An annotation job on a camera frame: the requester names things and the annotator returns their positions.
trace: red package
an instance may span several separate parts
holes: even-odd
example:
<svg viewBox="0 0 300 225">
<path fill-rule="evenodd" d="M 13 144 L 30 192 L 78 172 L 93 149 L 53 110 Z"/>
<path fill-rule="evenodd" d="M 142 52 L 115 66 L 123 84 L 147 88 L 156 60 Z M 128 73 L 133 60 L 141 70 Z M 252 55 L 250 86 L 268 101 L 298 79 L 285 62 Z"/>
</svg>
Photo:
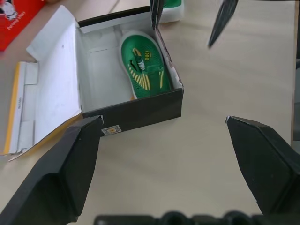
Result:
<svg viewBox="0 0 300 225">
<path fill-rule="evenodd" d="M 0 51 L 5 50 L 44 4 L 44 0 L 0 0 Z"/>
</svg>

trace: open box flap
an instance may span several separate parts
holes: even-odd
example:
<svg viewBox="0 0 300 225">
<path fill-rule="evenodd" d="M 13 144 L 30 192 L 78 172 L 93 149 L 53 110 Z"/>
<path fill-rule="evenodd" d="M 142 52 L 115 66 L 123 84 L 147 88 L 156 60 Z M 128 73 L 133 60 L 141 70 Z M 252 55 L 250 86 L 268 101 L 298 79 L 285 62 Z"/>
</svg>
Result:
<svg viewBox="0 0 300 225">
<path fill-rule="evenodd" d="M 60 6 L 27 48 L 39 65 L 34 144 L 81 113 L 76 25 L 73 15 Z"/>
<path fill-rule="evenodd" d="M 37 63 L 22 62 L 21 69 L 16 69 L 13 90 L 16 94 L 12 95 L 12 116 L 4 154 L 29 150 L 82 112 L 75 52 L 76 26 L 72 14 L 60 6 L 27 48 Z"/>
</svg>

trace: green shoe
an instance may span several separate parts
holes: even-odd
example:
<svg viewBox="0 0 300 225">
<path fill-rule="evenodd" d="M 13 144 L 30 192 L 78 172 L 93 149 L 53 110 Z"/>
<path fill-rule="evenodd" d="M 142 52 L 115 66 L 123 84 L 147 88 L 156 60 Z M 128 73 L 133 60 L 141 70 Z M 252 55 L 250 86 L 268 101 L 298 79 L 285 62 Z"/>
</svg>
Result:
<svg viewBox="0 0 300 225">
<path fill-rule="evenodd" d="M 157 43 L 141 31 L 126 33 L 120 44 L 120 61 L 127 72 L 135 98 L 170 89 L 164 61 Z"/>
<path fill-rule="evenodd" d="M 183 17 L 183 11 L 183 0 L 165 0 L 160 23 L 169 23 L 180 20 Z"/>
</svg>

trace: wooden table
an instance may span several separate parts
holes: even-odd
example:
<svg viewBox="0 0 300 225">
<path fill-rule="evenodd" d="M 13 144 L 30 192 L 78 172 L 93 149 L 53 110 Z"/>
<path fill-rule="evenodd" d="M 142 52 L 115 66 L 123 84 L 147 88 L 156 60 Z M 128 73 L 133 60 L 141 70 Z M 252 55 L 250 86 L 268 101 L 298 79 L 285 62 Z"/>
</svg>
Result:
<svg viewBox="0 0 300 225">
<path fill-rule="evenodd" d="M 147 4 L 147 0 L 120 0 L 114 11 Z M 185 86 L 182 117 L 101 138 L 77 224 L 92 224 L 100 213 L 260 212 L 239 171 L 225 118 L 235 115 L 260 121 L 291 142 L 295 3 L 240 1 L 211 50 L 207 42 L 221 1 L 186 0 L 185 4 L 180 23 L 160 27 Z M 86 13 L 81 9 L 76 12 L 90 16 L 86 8 Z M 54 10 L 48 7 L 39 16 L 49 18 L 48 11 Z M 40 27 L 34 19 L 29 29 Z M 34 35 L 24 31 L 22 37 Z M 18 37 L 2 54 L 0 96 L 5 106 L 9 106 L 14 65 L 26 59 L 23 50 L 29 42 Z M 17 54 L 20 48 L 22 55 Z M 2 129 L 8 112 L 0 112 Z M 30 156 L 0 163 L 0 210 L 58 138 Z"/>
</svg>

